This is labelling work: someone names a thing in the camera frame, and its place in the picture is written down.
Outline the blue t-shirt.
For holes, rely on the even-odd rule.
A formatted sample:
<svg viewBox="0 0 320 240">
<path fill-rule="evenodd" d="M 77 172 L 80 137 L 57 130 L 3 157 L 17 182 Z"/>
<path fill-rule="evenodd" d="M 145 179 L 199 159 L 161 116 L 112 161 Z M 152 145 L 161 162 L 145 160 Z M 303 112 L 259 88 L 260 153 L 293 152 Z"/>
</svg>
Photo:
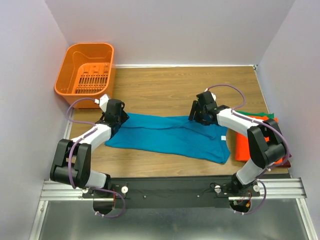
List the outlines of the blue t-shirt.
<svg viewBox="0 0 320 240">
<path fill-rule="evenodd" d="M 202 125 L 187 116 L 155 116 L 129 113 L 105 146 L 181 155 L 225 164 L 230 157 L 227 128 Z"/>
</svg>

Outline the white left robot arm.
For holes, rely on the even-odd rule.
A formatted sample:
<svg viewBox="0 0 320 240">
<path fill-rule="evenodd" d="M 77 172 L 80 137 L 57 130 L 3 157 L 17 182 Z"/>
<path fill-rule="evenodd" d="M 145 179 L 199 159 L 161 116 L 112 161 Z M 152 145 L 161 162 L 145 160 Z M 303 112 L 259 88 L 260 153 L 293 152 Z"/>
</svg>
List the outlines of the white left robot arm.
<svg viewBox="0 0 320 240">
<path fill-rule="evenodd" d="M 103 95 L 94 100 L 102 110 L 101 118 L 90 123 L 92 128 L 73 139 L 61 139 L 56 147 L 50 179 L 75 188 L 93 188 L 101 198 L 111 191 L 109 174 L 94 171 L 91 168 L 93 151 L 112 139 L 121 126 L 129 119 L 125 112 L 125 103 Z"/>
</svg>

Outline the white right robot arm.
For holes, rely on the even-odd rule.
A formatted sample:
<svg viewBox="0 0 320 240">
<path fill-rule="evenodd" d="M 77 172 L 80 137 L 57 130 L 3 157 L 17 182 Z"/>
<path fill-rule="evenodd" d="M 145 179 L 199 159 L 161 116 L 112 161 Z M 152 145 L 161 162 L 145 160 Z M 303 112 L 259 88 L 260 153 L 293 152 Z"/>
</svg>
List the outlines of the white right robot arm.
<svg viewBox="0 0 320 240">
<path fill-rule="evenodd" d="M 226 105 L 217 105 L 214 94 L 205 91 L 196 96 L 190 110 L 190 121 L 204 126 L 217 125 L 231 129 L 248 140 L 249 160 L 232 175 L 226 190 L 236 196 L 248 188 L 280 159 L 288 160 L 288 143 L 274 119 L 261 120 L 241 114 Z"/>
</svg>

